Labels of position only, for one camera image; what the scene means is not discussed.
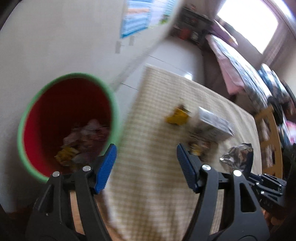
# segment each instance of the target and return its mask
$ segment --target checkered tablecloth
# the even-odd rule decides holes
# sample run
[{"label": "checkered tablecloth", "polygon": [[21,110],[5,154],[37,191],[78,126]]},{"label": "checkered tablecloth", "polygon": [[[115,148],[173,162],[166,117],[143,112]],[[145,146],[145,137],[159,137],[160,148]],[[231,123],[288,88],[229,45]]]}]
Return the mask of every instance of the checkered tablecloth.
[{"label": "checkered tablecloth", "polygon": [[[186,142],[185,126],[164,121],[182,101],[189,111],[198,106],[234,125],[234,137],[214,145],[205,162],[226,172],[219,157],[230,147],[251,143],[253,173],[261,173],[258,134],[253,117],[229,100],[163,69],[148,66],[139,95],[124,128],[118,157],[104,190],[110,224],[126,241],[182,240],[198,195],[188,188],[176,157]],[[217,200],[212,232],[217,230],[223,194]]]}]

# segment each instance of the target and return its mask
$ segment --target crumpled foil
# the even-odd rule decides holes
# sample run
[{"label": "crumpled foil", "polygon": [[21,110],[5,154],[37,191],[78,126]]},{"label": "crumpled foil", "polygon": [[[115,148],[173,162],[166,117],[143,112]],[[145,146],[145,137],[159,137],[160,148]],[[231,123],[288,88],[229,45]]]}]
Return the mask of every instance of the crumpled foil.
[{"label": "crumpled foil", "polygon": [[233,170],[238,169],[243,171],[248,163],[248,153],[253,152],[251,144],[243,143],[238,146],[231,147],[227,152],[220,158],[222,164],[226,164]]}]

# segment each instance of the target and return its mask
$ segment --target green bin rim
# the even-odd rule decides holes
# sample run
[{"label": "green bin rim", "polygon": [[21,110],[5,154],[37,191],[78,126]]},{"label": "green bin rim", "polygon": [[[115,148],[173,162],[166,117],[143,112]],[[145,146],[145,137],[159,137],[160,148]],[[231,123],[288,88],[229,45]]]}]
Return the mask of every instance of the green bin rim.
[{"label": "green bin rim", "polygon": [[120,136],[120,124],[119,124],[119,113],[118,113],[118,106],[117,102],[115,99],[115,96],[113,92],[111,91],[110,87],[100,80],[99,78],[87,74],[87,73],[71,73],[71,74],[66,74],[61,77],[56,78],[55,80],[49,82],[47,85],[45,85],[30,101],[28,104],[25,112],[22,115],[22,118],[20,120],[20,124],[18,127],[18,132],[17,132],[17,148],[19,152],[20,159],[25,167],[25,169],[39,182],[41,183],[46,183],[49,179],[49,177],[43,175],[40,173],[30,162],[26,151],[25,151],[25,145],[24,145],[24,130],[25,130],[25,125],[27,122],[27,117],[33,107],[33,105],[39,100],[39,98],[48,90],[50,89],[53,85],[56,83],[63,81],[63,80],[68,80],[68,79],[75,79],[75,78],[83,78],[88,81],[91,81],[95,83],[96,85],[100,86],[100,88],[103,90],[105,93],[106,97],[109,100],[110,103],[110,108],[111,108],[111,126],[110,126],[110,135],[108,137],[108,140],[104,146],[104,149],[102,150],[101,154],[104,154],[105,151],[107,150],[109,144],[117,144]]}]

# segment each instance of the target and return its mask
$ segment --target floor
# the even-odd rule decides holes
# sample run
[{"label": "floor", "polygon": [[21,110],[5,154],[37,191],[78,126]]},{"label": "floor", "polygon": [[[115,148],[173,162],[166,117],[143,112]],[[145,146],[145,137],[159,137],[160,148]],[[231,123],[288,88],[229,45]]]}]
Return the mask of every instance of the floor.
[{"label": "floor", "polygon": [[187,79],[204,84],[204,70],[201,50],[190,42],[176,37],[168,37],[146,56],[145,60],[120,84],[115,93],[119,105],[122,123],[136,100],[146,64],[184,76]]}]

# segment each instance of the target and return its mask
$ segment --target person's hand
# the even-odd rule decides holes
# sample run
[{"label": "person's hand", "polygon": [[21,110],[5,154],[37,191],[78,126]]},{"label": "person's hand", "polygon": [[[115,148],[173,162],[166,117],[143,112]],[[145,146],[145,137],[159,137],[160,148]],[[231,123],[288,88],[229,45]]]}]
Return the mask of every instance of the person's hand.
[{"label": "person's hand", "polygon": [[273,226],[280,226],[285,219],[277,219],[276,217],[273,217],[269,212],[262,210],[264,214],[264,218],[267,222],[268,227],[273,225]]}]

